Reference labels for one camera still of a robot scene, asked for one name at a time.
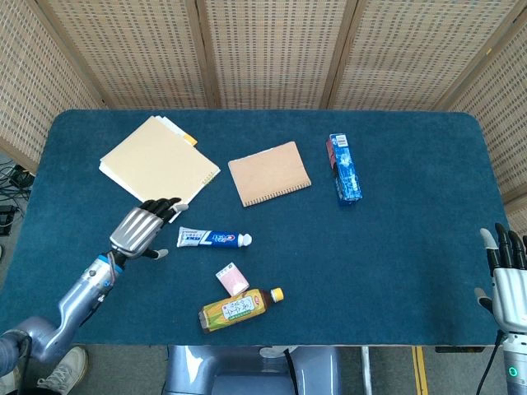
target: toothpaste tube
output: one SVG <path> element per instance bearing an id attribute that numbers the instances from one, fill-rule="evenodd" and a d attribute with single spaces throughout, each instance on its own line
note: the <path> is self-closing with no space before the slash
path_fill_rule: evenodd
<path id="1" fill-rule="evenodd" d="M 193 247 L 196 245 L 210 245 L 212 247 L 227 247 L 238 249 L 247 247 L 253 238 L 239 233 L 216 232 L 214 230 L 195 230 L 180 226 L 178 247 Z"/>

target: toothpaste box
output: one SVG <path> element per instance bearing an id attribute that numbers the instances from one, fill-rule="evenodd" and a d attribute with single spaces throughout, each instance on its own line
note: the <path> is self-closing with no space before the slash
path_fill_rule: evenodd
<path id="1" fill-rule="evenodd" d="M 355 173 L 355 165 L 347 145 L 346 135 L 343 133 L 330 134 L 326 148 L 335 177 L 338 201 L 341 204 L 352 204 L 362 199 L 361 187 L 357 173 Z"/>

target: floor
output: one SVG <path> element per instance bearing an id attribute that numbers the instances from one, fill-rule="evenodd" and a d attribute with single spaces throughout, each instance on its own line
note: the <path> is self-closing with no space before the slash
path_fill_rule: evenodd
<path id="1" fill-rule="evenodd" d="M 0 237 L 0 288 L 3 285 L 22 221 L 13 224 L 9 236 Z M 90 368 L 71 395 L 160 394 L 166 369 L 165 346 L 88 345 Z M 475 393 L 485 369 L 490 349 L 474 354 L 438 354 L 424 348 L 427 387 L 430 394 L 465 395 Z M 371 377 L 374 395 L 417 395 L 411 347 L 372 347 Z M 361 350 L 342 347 L 343 394 L 362 395 Z M 503 354 L 498 352 L 481 392 L 482 395 L 506 394 Z M 26 382 L 45 377 L 53 366 L 32 362 Z"/>

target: blue table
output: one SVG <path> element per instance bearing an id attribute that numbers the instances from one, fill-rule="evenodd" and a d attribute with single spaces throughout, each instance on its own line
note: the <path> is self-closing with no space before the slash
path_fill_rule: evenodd
<path id="1" fill-rule="evenodd" d="M 475 286 L 490 284 L 478 230 L 506 223 L 478 123 L 467 114 L 380 111 L 72 110 L 49 132 L 0 300 L 0 328 L 56 304 L 138 202 L 99 159 L 151 114 L 172 119 L 221 173 L 158 236 L 161 261 L 130 262 L 77 342 L 489 344 Z M 325 139 L 345 132 L 364 198 L 337 204 Z M 243 208 L 227 162 L 294 140 L 312 186 Z M 247 249 L 177 249 L 178 226 L 251 233 Z M 281 286 L 264 316 L 202 334 L 235 262 L 252 287 Z"/>

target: robotic hand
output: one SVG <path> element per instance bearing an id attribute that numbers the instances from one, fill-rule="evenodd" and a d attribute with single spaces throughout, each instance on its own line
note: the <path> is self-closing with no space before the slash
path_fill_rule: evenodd
<path id="1" fill-rule="evenodd" d="M 43 317 L 31 317 L 0 336 L 0 377 L 11 372 L 20 356 L 41 362 L 63 356 L 77 329 L 92 316 L 112 290 L 127 259 L 162 258 L 166 250 L 148 248 L 161 228 L 186 204 L 178 197 L 144 202 L 131 210 L 110 236 L 111 250 L 103 253 L 58 302 L 61 323 L 56 327 Z"/>
<path id="2" fill-rule="evenodd" d="M 499 247 L 487 229 L 480 233 L 487 250 L 487 260 L 492 277 L 493 297 L 476 288 L 476 297 L 482 307 L 496 319 L 503 333 L 501 336 L 505 359 L 507 389 L 510 395 L 527 394 L 527 259 L 524 245 L 516 232 L 508 232 L 496 224 Z M 527 236 L 523 237 L 527 246 Z"/>

